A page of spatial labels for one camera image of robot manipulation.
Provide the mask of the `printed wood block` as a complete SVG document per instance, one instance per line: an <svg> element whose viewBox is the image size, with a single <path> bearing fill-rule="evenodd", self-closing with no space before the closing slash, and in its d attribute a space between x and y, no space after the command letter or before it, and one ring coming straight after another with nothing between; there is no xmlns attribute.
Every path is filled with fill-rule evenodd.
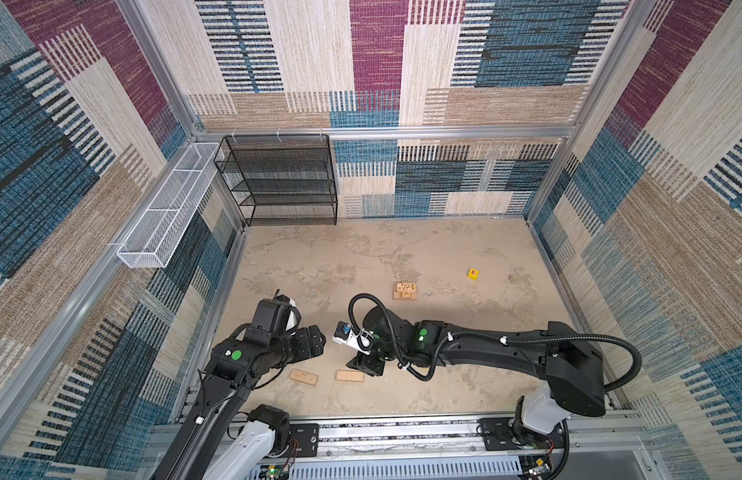
<svg viewBox="0 0 742 480"><path fill-rule="evenodd" d="M319 376L314 373L306 372L299 369L294 369L290 372L289 378L295 382L309 385L309 386L316 386L319 381Z"/></svg>

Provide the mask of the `cow picture wood block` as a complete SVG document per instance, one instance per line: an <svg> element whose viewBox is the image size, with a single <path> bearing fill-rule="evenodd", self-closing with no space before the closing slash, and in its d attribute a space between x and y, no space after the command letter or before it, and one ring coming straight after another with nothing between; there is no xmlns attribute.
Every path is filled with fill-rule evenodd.
<svg viewBox="0 0 742 480"><path fill-rule="evenodd" d="M413 282L396 282L394 294L403 296L412 296L417 293L417 285Z"/></svg>

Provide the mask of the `plain wood block front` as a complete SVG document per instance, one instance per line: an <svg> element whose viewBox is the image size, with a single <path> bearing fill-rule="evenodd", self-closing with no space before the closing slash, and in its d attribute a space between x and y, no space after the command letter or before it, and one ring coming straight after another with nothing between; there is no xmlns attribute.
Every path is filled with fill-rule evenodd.
<svg viewBox="0 0 742 480"><path fill-rule="evenodd" d="M338 370L335 379L345 383L363 383L365 374L355 370Z"/></svg>

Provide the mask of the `plain wood block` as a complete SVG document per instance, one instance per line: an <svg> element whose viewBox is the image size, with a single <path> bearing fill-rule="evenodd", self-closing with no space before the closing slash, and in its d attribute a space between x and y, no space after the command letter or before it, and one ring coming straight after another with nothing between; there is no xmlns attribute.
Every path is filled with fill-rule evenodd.
<svg viewBox="0 0 742 480"><path fill-rule="evenodd" d="M365 374L355 370L338 370L335 379L345 383L363 383Z"/></svg>
<svg viewBox="0 0 742 480"><path fill-rule="evenodd" d="M415 291L394 291L394 300L416 300L417 293Z"/></svg>

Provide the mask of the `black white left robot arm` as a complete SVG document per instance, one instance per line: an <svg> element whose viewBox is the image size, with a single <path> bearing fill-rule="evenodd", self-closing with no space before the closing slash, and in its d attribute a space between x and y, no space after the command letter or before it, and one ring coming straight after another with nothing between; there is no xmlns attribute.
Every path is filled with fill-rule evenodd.
<svg viewBox="0 0 742 480"><path fill-rule="evenodd" d="M261 405L251 411L229 448L217 453L264 375L324 353L326 337L319 327L302 327L300 322L301 314L288 297L264 299L251 323L214 347L189 416L152 474L154 479L241 478L265 458L296 449L289 414Z"/></svg>

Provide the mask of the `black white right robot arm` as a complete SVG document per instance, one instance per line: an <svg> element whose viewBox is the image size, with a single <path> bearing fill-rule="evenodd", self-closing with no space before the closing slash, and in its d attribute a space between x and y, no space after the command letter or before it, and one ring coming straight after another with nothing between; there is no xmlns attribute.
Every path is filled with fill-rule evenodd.
<svg viewBox="0 0 742 480"><path fill-rule="evenodd" d="M358 333L347 323L334 339L356 349L347 364L370 377L396 361L417 379L429 381L440 367L477 365L533 376L541 385L518 400L509 425L513 441L529 445L551 437L570 415L606 412L603 355L569 325L551 322L526 332L474 330L442 321L412 324L391 311L373 308Z"/></svg>

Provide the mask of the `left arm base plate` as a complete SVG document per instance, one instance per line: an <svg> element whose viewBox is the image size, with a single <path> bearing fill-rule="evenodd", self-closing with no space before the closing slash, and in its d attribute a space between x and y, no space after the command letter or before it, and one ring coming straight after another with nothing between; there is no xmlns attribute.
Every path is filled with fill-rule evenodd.
<svg viewBox="0 0 742 480"><path fill-rule="evenodd" d="M287 449L281 458L315 458L318 454L320 425L318 423L296 423L290 426Z"/></svg>

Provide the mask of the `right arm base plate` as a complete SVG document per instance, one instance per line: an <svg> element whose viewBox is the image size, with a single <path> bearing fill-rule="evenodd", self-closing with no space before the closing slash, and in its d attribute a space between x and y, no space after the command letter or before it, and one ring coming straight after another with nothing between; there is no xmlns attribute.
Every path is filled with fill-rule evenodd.
<svg viewBox="0 0 742 480"><path fill-rule="evenodd" d="M550 434L516 428L509 416L485 417L478 420L475 428L487 451L519 451L561 449L567 445L568 436L561 425Z"/></svg>

